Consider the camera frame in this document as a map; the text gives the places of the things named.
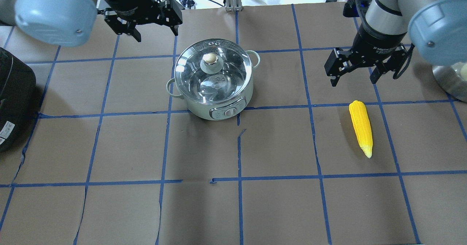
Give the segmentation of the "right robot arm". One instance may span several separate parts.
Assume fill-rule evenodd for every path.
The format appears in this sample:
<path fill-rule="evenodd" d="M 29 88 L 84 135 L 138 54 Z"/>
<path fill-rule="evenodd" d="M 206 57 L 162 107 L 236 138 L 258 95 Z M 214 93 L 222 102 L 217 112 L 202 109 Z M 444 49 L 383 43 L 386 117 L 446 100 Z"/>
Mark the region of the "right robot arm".
<path fill-rule="evenodd" d="M 336 47 L 325 62 L 332 86 L 347 73 L 373 67 L 372 84 L 393 72 L 398 79 L 413 50 L 432 65 L 466 61 L 467 0 L 348 0 L 343 16 L 359 18 L 360 27 L 345 51 Z"/>

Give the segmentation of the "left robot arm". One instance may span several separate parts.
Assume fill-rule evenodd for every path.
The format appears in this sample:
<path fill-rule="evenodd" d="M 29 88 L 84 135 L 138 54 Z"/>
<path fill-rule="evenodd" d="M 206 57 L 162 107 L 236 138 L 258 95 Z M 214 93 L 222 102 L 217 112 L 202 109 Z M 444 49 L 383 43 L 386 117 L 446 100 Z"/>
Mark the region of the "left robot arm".
<path fill-rule="evenodd" d="M 63 47 L 88 41 L 98 14 L 98 0 L 0 0 L 1 25 L 18 26 L 29 36 Z M 182 5 L 176 0 L 104 0 L 104 20 L 117 35 L 141 41 L 137 25 L 170 27 L 174 35 L 182 24 Z"/>

